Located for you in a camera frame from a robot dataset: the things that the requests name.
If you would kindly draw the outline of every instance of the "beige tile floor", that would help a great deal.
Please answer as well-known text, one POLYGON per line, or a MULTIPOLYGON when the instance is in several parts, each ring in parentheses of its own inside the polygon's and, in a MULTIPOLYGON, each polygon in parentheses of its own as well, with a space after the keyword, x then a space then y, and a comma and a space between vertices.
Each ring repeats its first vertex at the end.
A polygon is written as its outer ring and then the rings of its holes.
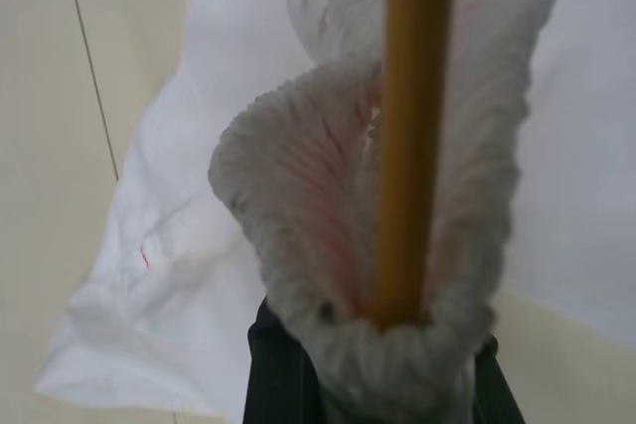
MULTIPOLYGON (((186 0, 78 4, 97 89, 76 0, 0 0, 0 422, 210 423, 32 391, 94 258, 134 124, 175 67, 186 0)), ((498 308, 502 366, 529 424, 636 422, 636 355, 523 300, 502 295, 498 308)))

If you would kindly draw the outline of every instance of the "tile grout line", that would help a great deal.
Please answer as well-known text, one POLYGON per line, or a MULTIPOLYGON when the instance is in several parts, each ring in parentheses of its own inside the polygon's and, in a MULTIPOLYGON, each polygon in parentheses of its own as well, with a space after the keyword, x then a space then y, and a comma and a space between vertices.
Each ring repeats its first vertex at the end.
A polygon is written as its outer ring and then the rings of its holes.
POLYGON ((86 29, 83 24, 83 17, 81 16, 80 0, 74 0, 76 4, 76 11, 78 13, 79 27, 81 28, 81 36, 83 38, 83 46, 86 50, 86 56, 88 57, 88 66, 90 68, 90 76, 92 77, 92 85, 97 97, 97 105, 99 106, 99 114, 101 115, 101 124, 103 126, 104 133, 106 135, 106 143, 108 145, 108 154, 110 155, 110 163, 112 164, 112 170, 115 174, 115 180, 119 181, 119 172, 117 171, 117 162, 115 161, 115 155, 112 150, 112 141, 110 140, 110 134, 108 133, 108 125, 106 122, 106 115, 103 111, 103 105, 101 103, 101 94, 99 93, 99 86, 97 84, 97 76, 95 75, 95 68, 92 63, 92 55, 90 54, 90 47, 88 46, 88 37, 86 35, 86 29))

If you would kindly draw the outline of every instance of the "mop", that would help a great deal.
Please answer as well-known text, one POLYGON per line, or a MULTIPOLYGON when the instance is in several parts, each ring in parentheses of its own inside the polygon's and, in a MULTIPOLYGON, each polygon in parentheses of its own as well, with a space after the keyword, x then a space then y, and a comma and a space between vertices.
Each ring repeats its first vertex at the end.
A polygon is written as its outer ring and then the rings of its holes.
POLYGON ((479 46, 449 52, 451 5, 388 0, 384 55, 352 53, 257 98, 213 155, 212 188, 311 357, 330 423, 471 422, 551 0, 512 16, 518 35, 492 34, 505 53, 481 67, 495 80, 475 70, 479 46))

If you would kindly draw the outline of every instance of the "wooden mop handle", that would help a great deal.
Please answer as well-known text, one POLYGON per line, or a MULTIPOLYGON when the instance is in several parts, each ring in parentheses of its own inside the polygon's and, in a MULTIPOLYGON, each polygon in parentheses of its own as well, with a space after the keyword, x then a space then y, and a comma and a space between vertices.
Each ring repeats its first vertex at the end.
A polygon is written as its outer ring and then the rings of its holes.
POLYGON ((433 216, 452 0, 387 0, 379 264, 371 319, 414 324, 433 216))

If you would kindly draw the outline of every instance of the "white cloth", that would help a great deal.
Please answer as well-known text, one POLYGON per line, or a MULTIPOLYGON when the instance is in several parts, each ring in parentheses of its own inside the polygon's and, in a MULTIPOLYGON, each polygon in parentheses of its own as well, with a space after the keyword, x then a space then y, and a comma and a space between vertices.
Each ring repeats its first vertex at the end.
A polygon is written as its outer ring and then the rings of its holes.
MULTIPOLYGON (((636 348, 633 4, 556 4, 522 129, 507 285, 636 348)), ((245 334, 264 292, 206 172, 230 120, 313 64, 285 0, 192 0, 186 24, 179 72, 139 124, 101 251, 38 388, 238 422, 245 334)))

